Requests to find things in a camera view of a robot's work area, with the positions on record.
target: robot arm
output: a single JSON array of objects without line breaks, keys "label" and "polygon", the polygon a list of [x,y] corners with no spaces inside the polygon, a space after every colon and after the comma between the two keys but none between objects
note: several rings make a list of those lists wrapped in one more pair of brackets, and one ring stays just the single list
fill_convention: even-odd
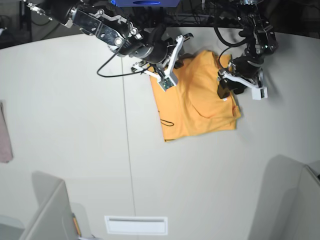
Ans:
[{"label": "robot arm", "polygon": [[143,65],[133,66],[133,72],[142,70],[150,74],[142,68],[150,64],[158,73],[158,84],[164,91],[177,85],[173,67],[183,42],[193,37],[192,34],[179,36],[176,41],[162,40],[166,31],[164,24],[147,32],[136,27],[133,20],[121,15],[108,15],[107,9],[78,0],[45,0],[40,4],[28,2],[27,5],[38,14],[58,20],[67,28],[72,25],[80,27],[83,33],[96,36],[108,44],[110,50],[120,57],[129,55],[143,60]]},{"label": "robot arm", "polygon": [[[252,89],[253,99],[268,97],[267,88],[263,85],[262,64],[264,57],[274,53],[278,44],[272,26],[259,13],[259,2],[260,0],[215,1],[221,9],[214,17],[214,30],[218,38],[228,46],[227,49],[243,44],[247,46],[242,56],[231,60],[227,68],[221,66],[217,91],[220,98],[227,97],[230,91],[242,93],[246,87]],[[92,0],[44,0],[39,4],[28,2],[27,5],[38,14],[56,19],[68,28],[72,25],[80,27],[83,33],[94,35],[107,43],[110,50],[120,57],[129,55],[141,59],[142,62],[134,64],[131,70],[154,76],[164,91],[177,85],[178,79],[173,68],[183,42],[193,37],[191,33],[180,35],[174,41],[171,38],[162,40],[165,24],[160,23],[152,32],[147,32],[136,26],[134,19],[116,15],[114,11],[102,6],[93,6]],[[244,37],[241,42],[229,43],[221,36],[217,20],[223,11],[236,14],[243,27],[239,32]],[[147,64],[157,74],[143,68]]]}]

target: black cable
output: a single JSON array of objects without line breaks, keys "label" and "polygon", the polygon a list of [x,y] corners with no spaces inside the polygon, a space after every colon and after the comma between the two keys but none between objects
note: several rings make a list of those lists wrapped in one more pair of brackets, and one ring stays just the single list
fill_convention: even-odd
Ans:
[{"label": "black cable", "polygon": [[193,7],[193,5],[192,5],[192,9],[191,10],[183,11],[181,15],[177,14],[175,16],[177,20],[175,20],[175,22],[169,22],[168,23],[169,27],[172,27],[172,26],[185,27],[185,26],[183,26],[184,23],[192,23],[194,25],[198,25],[198,26],[201,26],[201,27],[208,27],[207,25],[201,24],[199,22],[202,21],[202,18],[203,19],[209,18],[213,14],[212,10],[214,10],[216,8],[209,7],[209,8],[207,8],[207,10],[209,10],[209,15],[208,16],[199,16],[198,15],[198,9],[200,9],[201,6],[202,6],[202,3],[197,4],[195,7]]},{"label": "black cable", "polygon": [[320,11],[320,8],[317,7],[316,5],[304,4],[302,2],[298,2],[298,1],[294,1],[294,0],[289,0],[289,1],[293,2],[293,3],[296,3],[296,4],[300,4],[300,5],[306,6],[306,7],[315,8],[315,9],[318,9]]},{"label": "black cable", "polygon": [[220,31],[219,31],[219,28],[218,28],[218,19],[219,19],[219,17],[220,17],[220,15],[221,15],[222,12],[223,12],[223,10],[220,10],[220,11],[217,12],[216,16],[214,16],[215,19],[214,19],[213,28],[214,28],[215,34],[217,35],[218,39],[219,39],[224,45],[226,45],[226,46],[228,46],[228,47],[231,47],[231,48],[236,48],[236,47],[239,47],[239,46],[247,43],[247,42],[248,42],[248,38],[245,38],[245,39],[243,39],[242,41],[237,42],[237,43],[230,43],[230,42],[224,40],[224,38],[222,37],[222,35],[221,35]]},{"label": "black cable", "polygon": [[163,125],[165,125],[165,126],[167,126],[167,127],[173,127],[175,124],[173,123],[173,122],[171,122],[171,121],[166,121],[166,120],[163,120],[163,119],[161,119],[160,118],[160,122],[161,122],[161,124],[163,124]]},{"label": "black cable", "polygon": [[12,39],[12,41],[14,42],[14,43],[18,43],[18,44],[22,44],[23,42],[21,42],[20,40],[17,40],[16,38],[15,38],[15,36],[8,30],[8,29],[6,29],[5,31],[4,31],[4,33],[2,33],[4,36],[5,36],[5,34],[6,35],[8,35],[11,39]]},{"label": "black cable", "polygon": [[45,26],[45,25],[47,25],[48,23],[50,23],[51,20],[49,20],[49,21],[47,21],[47,22],[45,22],[45,23],[36,23],[36,22],[34,22],[33,20],[31,20],[31,22],[32,22],[32,24],[34,24],[34,25],[37,25],[37,26],[39,26],[39,27],[42,27],[42,26]]},{"label": "black cable", "polygon": [[118,47],[118,49],[115,51],[115,53],[101,66],[99,67],[99,69],[96,71],[96,74],[99,75],[100,77],[103,78],[117,78],[117,77],[123,77],[123,76],[129,76],[129,75],[134,75],[134,74],[142,74],[145,71],[147,71],[151,66],[143,69],[142,71],[136,71],[136,72],[131,72],[131,73],[125,73],[125,74],[119,74],[119,75],[102,75],[99,72],[101,71],[101,69],[103,69],[121,50],[121,48],[123,47],[123,45],[126,43],[126,41],[129,38],[129,34],[130,34],[130,30],[131,30],[131,23],[128,20],[128,32],[124,38],[124,41],[121,43],[121,45]]},{"label": "black cable", "polygon": [[221,64],[221,61],[220,61],[220,58],[221,58],[221,56],[226,52],[226,51],[228,51],[229,49],[231,49],[231,48],[233,48],[232,46],[229,46],[229,47],[227,47],[225,50],[223,50],[222,52],[221,52],[221,54],[219,55],[219,58],[218,58],[218,63],[219,63],[219,65],[220,65],[220,67],[222,68],[222,69],[224,69],[226,72],[228,72],[229,73],[229,70],[227,69],[227,68],[225,68],[225,67],[223,67],[222,66],[222,64]]},{"label": "black cable", "polygon": [[9,17],[7,15],[0,15],[0,18],[2,19],[2,21],[3,21],[3,19],[7,19],[8,20],[8,23],[6,24],[6,27],[11,26],[11,23],[12,23],[11,17]]},{"label": "black cable", "polygon": [[198,20],[197,20],[197,18],[196,18],[196,15],[195,15],[195,10],[194,10],[194,8],[193,8],[193,6],[192,6],[192,0],[189,0],[189,3],[190,3],[190,8],[191,8],[191,12],[192,12],[192,15],[193,15],[193,17],[194,17],[194,20],[196,21],[197,24],[199,24],[199,23],[198,23]]},{"label": "black cable", "polygon": [[48,32],[43,38],[40,39],[41,40],[44,40],[46,37],[48,37],[50,34],[52,34],[55,30],[57,30],[60,26],[60,23],[57,24],[57,26],[55,26],[50,32]]},{"label": "black cable", "polygon": [[259,64],[259,65],[262,65],[265,62],[265,60],[263,58],[253,58],[251,56],[239,56],[233,60],[235,61],[236,59],[242,60],[242,61],[250,61],[254,64]]}]

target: orange cloth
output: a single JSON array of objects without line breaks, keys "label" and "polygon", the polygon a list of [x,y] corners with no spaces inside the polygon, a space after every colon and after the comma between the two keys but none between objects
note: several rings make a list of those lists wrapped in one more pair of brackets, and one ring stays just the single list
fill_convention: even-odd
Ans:
[{"label": "orange cloth", "polygon": [[[226,67],[230,57],[222,56],[221,64]],[[154,77],[150,78],[164,140],[235,129],[241,114],[234,97],[220,99],[217,94],[218,57],[203,51],[183,63],[173,71],[177,86],[166,92]]]}]

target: white tabletop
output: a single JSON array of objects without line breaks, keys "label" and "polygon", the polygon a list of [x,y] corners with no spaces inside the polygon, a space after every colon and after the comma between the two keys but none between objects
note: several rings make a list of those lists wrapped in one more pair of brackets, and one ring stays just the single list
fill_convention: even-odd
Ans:
[{"label": "white tabletop", "polygon": [[[169,32],[194,35],[186,53],[226,48],[212,28]],[[221,32],[239,40],[236,30]],[[238,95],[236,130],[164,142],[148,76],[124,78],[136,214],[168,216],[170,240],[277,239],[300,163],[320,160],[320,40],[276,37],[279,49],[263,65],[269,98],[252,100],[248,89]],[[123,71],[135,61],[123,59]]]},{"label": "white tabletop", "polygon": [[[169,29],[172,37],[180,31],[195,37],[187,53],[226,48],[212,28]],[[221,32],[237,39],[237,30]],[[269,98],[252,100],[247,90],[237,97],[236,130],[172,142],[163,140],[148,76],[96,76],[111,55],[102,41],[76,35],[0,51],[14,153],[0,176],[15,184],[18,172],[65,179],[73,209],[104,239],[119,238],[106,234],[104,215],[168,217],[162,238],[170,240],[275,239],[302,165],[320,156],[320,41],[276,37],[279,50],[263,66]],[[104,73],[128,73],[136,61],[116,57]]]},{"label": "white tabletop", "polygon": [[[14,155],[0,165],[8,196],[0,215],[27,224],[37,209],[35,171],[66,181],[72,209],[79,221],[87,215],[94,235],[107,239],[105,215],[134,214],[123,80],[96,75],[111,55],[84,34],[0,51],[0,100]],[[102,74],[121,74],[121,64],[113,59]]]}]

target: pink cloth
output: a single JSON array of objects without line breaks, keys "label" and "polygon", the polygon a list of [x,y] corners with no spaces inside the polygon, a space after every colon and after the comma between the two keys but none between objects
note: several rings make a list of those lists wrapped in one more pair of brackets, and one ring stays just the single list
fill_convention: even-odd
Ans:
[{"label": "pink cloth", "polygon": [[0,102],[0,163],[7,163],[13,159],[13,155],[3,109]]}]

